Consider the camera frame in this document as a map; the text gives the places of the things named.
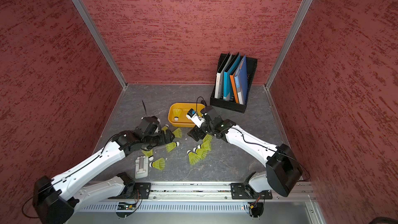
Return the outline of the yellow shuttlecock one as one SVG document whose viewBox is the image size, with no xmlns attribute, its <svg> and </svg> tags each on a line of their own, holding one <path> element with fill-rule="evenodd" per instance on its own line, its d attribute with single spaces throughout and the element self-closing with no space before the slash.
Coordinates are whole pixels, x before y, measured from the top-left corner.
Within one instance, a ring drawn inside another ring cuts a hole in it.
<svg viewBox="0 0 398 224">
<path fill-rule="evenodd" d="M 182 130 L 181 128 L 177 128 L 172 132 L 175 136 L 175 138 L 181 139 L 182 138 Z"/>
</svg>

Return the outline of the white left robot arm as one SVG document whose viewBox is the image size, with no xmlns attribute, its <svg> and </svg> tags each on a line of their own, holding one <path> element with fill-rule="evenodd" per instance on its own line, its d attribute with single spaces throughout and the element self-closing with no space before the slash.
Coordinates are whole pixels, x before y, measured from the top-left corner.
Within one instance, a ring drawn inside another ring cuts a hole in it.
<svg viewBox="0 0 398 224">
<path fill-rule="evenodd" d="M 137 197 L 139 190 L 127 173 L 90 186 L 87 183 L 131 153 L 168 145 L 180 136 L 180 131 L 170 129 L 148 134 L 137 131 L 115 134 L 102 149 L 80 164 L 53 178 L 43 176 L 35 182 L 32 205 L 36 217 L 43 224 L 63 224 L 87 205 L 112 197 Z"/>
</svg>

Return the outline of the yellow plastic storage box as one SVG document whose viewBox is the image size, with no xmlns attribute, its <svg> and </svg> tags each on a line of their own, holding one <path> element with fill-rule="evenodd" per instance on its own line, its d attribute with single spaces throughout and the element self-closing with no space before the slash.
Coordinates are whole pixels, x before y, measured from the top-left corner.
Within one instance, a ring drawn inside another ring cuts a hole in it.
<svg viewBox="0 0 398 224">
<path fill-rule="evenodd" d="M 184 127 L 184 128 L 193 128 L 195 124 L 186 117 L 187 112 L 190 109 L 194 109 L 195 111 L 201 111 L 205 106 L 201 103 L 174 103 L 169 110 L 168 121 L 174 127 Z M 180 108 L 182 109 L 182 113 L 178 121 L 174 121 L 173 118 L 173 109 Z"/>
</svg>

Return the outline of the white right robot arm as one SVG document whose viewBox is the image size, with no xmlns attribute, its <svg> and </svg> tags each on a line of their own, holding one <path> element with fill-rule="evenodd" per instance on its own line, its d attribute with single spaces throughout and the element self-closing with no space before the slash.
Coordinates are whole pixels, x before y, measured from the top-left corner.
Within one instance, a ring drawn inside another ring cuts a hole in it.
<svg viewBox="0 0 398 224">
<path fill-rule="evenodd" d="M 267 143 L 242 129 L 236 122 L 225 119 L 212 106 L 201 110 L 202 116 L 194 109 L 188 110 L 186 117 L 195 127 L 188 132 L 194 140 L 203 140 L 206 135 L 232 144 L 256 158 L 264 167 L 263 172 L 254 172 L 243 183 L 244 192 L 249 198 L 258 198 L 263 191 L 274 191 L 282 197 L 291 191 L 302 177 L 301 164 L 291 148 Z"/>
</svg>

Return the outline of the yellow shuttlecock six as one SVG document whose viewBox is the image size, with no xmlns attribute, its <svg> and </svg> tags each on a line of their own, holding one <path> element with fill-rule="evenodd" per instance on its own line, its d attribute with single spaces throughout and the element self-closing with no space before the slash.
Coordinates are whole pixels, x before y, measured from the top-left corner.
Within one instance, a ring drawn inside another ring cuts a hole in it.
<svg viewBox="0 0 398 224">
<path fill-rule="evenodd" d="M 171 142 L 169 144 L 167 144 L 166 147 L 166 151 L 168 153 L 170 153 L 171 151 L 173 151 L 176 147 L 178 147 L 180 145 L 179 142 Z"/>
</svg>

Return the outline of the yellow shuttlecock two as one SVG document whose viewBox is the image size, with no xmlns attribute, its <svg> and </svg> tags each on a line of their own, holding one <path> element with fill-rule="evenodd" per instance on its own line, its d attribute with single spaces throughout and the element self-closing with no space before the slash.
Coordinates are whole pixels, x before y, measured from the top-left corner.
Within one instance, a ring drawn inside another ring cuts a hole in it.
<svg viewBox="0 0 398 224">
<path fill-rule="evenodd" d="M 180 109 L 180 108 L 174 108 L 173 109 L 174 121 L 178 121 L 179 120 L 181 113 L 182 113 L 182 109 Z"/>
</svg>

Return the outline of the yellow shuttlecock three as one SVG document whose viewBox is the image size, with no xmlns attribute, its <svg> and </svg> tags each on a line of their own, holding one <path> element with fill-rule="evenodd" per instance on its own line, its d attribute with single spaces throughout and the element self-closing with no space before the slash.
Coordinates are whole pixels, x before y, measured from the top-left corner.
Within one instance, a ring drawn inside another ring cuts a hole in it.
<svg viewBox="0 0 398 224">
<path fill-rule="evenodd" d="M 165 124 L 164 127 L 162 128 L 162 131 L 166 131 L 167 129 L 169 129 L 169 125 Z"/>
</svg>

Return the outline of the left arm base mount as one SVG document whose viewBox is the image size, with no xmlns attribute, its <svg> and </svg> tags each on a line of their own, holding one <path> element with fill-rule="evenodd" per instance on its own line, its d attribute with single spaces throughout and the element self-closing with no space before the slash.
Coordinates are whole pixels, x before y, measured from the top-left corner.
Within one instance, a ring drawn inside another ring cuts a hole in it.
<svg viewBox="0 0 398 224">
<path fill-rule="evenodd" d="M 125 186 L 118 199 L 148 199 L 151 192 L 151 183 L 134 183 Z"/>
</svg>

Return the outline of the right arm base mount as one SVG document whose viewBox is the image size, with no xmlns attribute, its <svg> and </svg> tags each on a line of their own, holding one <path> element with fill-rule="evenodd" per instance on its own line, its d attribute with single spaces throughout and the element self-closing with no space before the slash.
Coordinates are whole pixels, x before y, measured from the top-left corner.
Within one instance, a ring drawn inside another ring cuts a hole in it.
<svg viewBox="0 0 398 224">
<path fill-rule="evenodd" d="M 252 190 L 248 184 L 245 183 L 231 183 L 231 196 L 233 200 L 271 200 L 273 198 L 270 190 L 265 190 L 260 193 Z"/>
</svg>

